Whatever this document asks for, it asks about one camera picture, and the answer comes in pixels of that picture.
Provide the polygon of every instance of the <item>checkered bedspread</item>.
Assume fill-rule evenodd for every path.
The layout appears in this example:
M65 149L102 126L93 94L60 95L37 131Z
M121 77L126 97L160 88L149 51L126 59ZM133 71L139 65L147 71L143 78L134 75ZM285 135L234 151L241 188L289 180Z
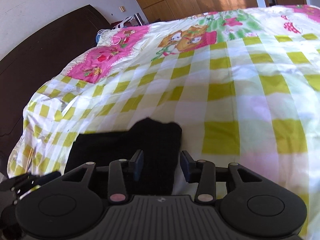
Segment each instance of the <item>checkered bedspread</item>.
M182 127L181 149L195 159L222 167L239 162L298 194L308 206L301 235L316 239L319 39L319 33L263 31L152 61L143 58L152 47L146 41L141 62L138 55L119 63L96 83L59 74L25 107L24 132L8 172L63 172L79 133L127 130L148 116L174 121Z

